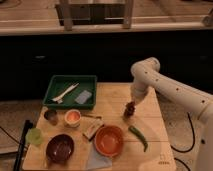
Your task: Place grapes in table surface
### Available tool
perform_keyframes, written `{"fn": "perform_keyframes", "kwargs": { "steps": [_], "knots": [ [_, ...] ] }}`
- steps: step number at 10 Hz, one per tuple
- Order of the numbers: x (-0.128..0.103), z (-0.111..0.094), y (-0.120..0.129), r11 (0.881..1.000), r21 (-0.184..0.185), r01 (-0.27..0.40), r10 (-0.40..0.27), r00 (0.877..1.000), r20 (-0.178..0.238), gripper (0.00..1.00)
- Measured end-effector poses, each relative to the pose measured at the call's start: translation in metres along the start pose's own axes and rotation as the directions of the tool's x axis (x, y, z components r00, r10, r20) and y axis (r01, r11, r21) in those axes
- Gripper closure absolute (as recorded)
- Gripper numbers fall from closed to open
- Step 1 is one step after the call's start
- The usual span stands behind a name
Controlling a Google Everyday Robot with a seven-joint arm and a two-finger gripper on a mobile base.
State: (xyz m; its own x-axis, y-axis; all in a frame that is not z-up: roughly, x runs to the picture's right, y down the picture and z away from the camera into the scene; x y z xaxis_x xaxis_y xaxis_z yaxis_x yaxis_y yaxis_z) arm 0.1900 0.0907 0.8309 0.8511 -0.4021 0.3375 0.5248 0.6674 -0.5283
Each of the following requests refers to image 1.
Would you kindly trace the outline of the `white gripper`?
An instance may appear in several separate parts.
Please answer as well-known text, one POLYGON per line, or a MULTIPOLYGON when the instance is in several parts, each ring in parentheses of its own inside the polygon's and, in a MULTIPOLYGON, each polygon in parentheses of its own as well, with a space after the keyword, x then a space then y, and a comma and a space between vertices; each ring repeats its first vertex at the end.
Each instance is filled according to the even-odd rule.
POLYGON ((148 93, 147 90, 133 89, 131 91, 131 100, 134 103, 134 105, 137 106, 138 104, 140 104, 147 96, 147 93, 148 93))

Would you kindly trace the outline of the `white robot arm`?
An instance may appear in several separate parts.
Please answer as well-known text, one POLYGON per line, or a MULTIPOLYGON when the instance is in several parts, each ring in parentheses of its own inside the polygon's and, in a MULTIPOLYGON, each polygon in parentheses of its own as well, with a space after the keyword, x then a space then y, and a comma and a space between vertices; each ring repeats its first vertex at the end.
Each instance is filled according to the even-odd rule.
POLYGON ((213 95, 198 90, 159 73, 160 62, 155 57, 131 66, 133 83, 131 100, 140 103, 152 87, 169 100, 182 105, 204 124, 195 171, 213 171, 213 95))

